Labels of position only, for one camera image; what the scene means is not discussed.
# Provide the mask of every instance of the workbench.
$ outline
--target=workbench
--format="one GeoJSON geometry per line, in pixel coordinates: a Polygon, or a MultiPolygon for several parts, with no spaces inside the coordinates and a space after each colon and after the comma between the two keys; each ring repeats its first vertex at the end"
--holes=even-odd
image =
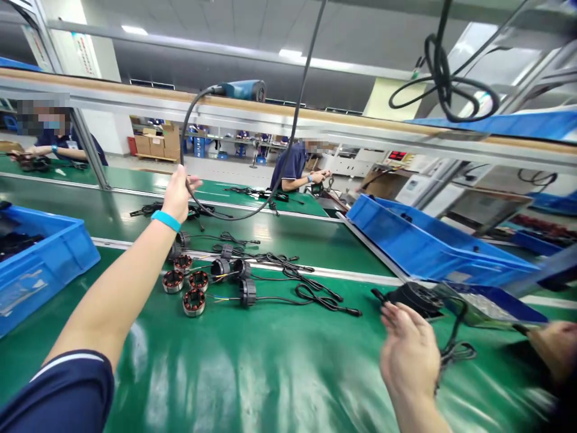
{"type": "MultiPolygon", "coordinates": [[[[170,175],[168,174],[128,170],[117,167],[103,168],[109,184],[114,188],[133,189],[136,191],[164,194],[168,181],[170,180],[170,175]]],[[[39,173],[37,171],[25,173],[20,169],[17,163],[11,161],[10,158],[6,156],[0,156],[0,174],[2,173],[15,176],[29,176],[36,179],[74,182],[83,185],[97,185],[96,176],[90,168],[81,171],[72,167],[59,167],[57,170],[50,170],[48,173],[39,173]]],[[[231,186],[244,188],[246,185],[215,182],[212,180],[203,180],[203,183],[204,185],[196,192],[197,199],[200,201],[217,201],[224,204],[248,207],[259,207],[264,203],[263,198],[256,200],[254,197],[245,194],[238,194],[233,191],[224,191],[224,189],[230,188],[231,186]]],[[[316,202],[312,195],[300,192],[291,192],[289,197],[290,200],[288,203],[275,200],[276,208],[279,211],[304,213],[306,215],[315,215],[317,217],[327,216],[326,212],[323,210],[321,205],[316,202]]]]}
{"type": "MultiPolygon", "coordinates": [[[[134,241],[148,224],[148,218],[129,213],[154,200],[5,176],[0,176],[0,200],[82,218],[90,235],[101,238],[100,245],[109,240],[109,247],[99,248],[102,259],[95,267],[0,340],[3,404],[36,373],[86,290],[122,253],[116,241],[134,241]]],[[[247,212],[217,210],[234,216],[247,212]]],[[[389,269],[338,221],[271,213],[235,222],[202,221],[203,234],[228,230],[238,239],[261,241],[248,246],[249,251],[298,255],[298,263],[325,268],[325,274],[334,276],[314,278],[363,316],[318,305],[257,302],[245,310],[235,301],[209,300],[201,317],[189,319],[181,296],[167,295],[157,281],[126,340],[106,431],[397,431],[378,368],[385,332],[370,293],[373,287],[387,292],[398,285],[374,283],[378,278],[395,280],[389,269]]],[[[196,221],[185,222],[183,230],[201,234],[196,221]]],[[[192,242],[192,249],[210,251],[217,241],[192,242]]],[[[280,276],[264,269],[254,273],[280,276]]],[[[294,281],[256,284],[259,296],[291,297],[296,286],[294,281]]],[[[232,296],[236,290],[233,283],[209,287],[217,295],[232,296]]],[[[575,310],[533,307],[552,318],[577,319],[575,310]]],[[[433,323],[439,346],[455,319],[446,314],[433,323]]],[[[535,426],[553,398],[525,338],[463,326],[459,339],[473,344],[478,356],[449,367],[441,382],[437,402],[454,431],[470,431],[474,425],[476,431],[520,432],[535,426]]]]}

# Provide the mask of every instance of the person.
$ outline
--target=person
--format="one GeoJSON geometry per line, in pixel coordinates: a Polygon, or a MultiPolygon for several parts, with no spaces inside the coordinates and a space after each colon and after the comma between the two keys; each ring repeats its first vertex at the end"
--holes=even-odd
{"type": "Polygon", "coordinates": [[[302,175],[308,158],[307,144],[302,144],[300,141],[295,141],[293,147],[290,149],[290,154],[288,154],[288,149],[283,151],[278,159],[276,160],[275,170],[272,173],[272,178],[270,180],[270,189],[273,189],[276,185],[276,181],[282,176],[282,181],[280,184],[280,189],[284,192],[298,191],[299,188],[307,183],[321,183],[327,177],[331,176],[330,170],[319,170],[311,171],[310,174],[306,176],[302,175]],[[282,165],[284,160],[288,158],[287,165],[284,168],[284,172],[281,173],[282,165]]]}
{"type": "Polygon", "coordinates": [[[387,338],[380,374],[402,433],[449,433],[435,405],[441,353],[433,327],[412,308],[387,302],[381,309],[387,338]]]}
{"type": "MultiPolygon", "coordinates": [[[[53,153],[58,159],[75,162],[87,162],[86,151],[75,129],[71,127],[65,108],[35,107],[34,111],[38,121],[43,125],[42,133],[37,137],[36,143],[26,149],[26,153],[33,156],[45,156],[53,153]]],[[[108,165],[104,151],[95,139],[90,135],[96,152],[102,165],[108,165]]]]}
{"type": "Polygon", "coordinates": [[[124,340],[188,216],[185,182],[202,185],[179,165],[161,213],[86,292],[40,370],[0,412],[0,432],[103,431],[124,340]]]}

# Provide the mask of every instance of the blue wristband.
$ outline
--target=blue wristband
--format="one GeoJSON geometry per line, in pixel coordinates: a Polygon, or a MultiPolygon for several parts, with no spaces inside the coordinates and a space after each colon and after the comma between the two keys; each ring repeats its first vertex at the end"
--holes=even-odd
{"type": "Polygon", "coordinates": [[[180,230],[180,223],[166,212],[162,212],[161,210],[157,210],[155,213],[153,213],[151,220],[159,220],[161,223],[166,224],[177,233],[180,230]]]}

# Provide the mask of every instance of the id badge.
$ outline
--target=id badge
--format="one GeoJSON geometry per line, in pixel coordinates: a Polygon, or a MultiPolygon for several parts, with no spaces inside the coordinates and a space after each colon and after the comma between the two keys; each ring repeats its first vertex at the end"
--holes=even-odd
{"type": "Polygon", "coordinates": [[[74,140],[66,140],[66,145],[69,149],[78,150],[78,143],[74,140]]]}

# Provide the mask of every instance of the forearm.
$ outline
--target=forearm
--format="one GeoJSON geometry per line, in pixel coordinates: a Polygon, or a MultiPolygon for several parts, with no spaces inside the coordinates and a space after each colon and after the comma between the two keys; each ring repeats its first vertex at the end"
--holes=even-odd
{"type": "Polygon", "coordinates": [[[172,229],[152,221],[84,295],[45,362],[71,350],[92,349],[105,354],[114,370],[174,238],[172,229]]]}
{"type": "Polygon", "coordinates": [[[309,183],[308,176],[301,177],[300,179],[283,179],[281,181],[281,187],[284,192],[288,192],[299,189],[307,183],[309,183]]]}
{"type": "Polygon", "coordinates": [[[433,396],[391,395],[391,400],[401,433],[451,433],[433,396]]]}
{"type": "Polygon", "coordinates": [[[62,156],[66,156],[67,158],[72,159],[81,159],[83,161],[87,161],[88,157],[86,156],[86,152],[79,149],[65,149],[62,147],[58,148],[58,154],[62,156]]]}
{"type": "Polygon", "coordinates": [[[36,156],[44,156],[52,153],[52,146],[32,146],[26,149],[26,153],[32,153],[36,156]]]}

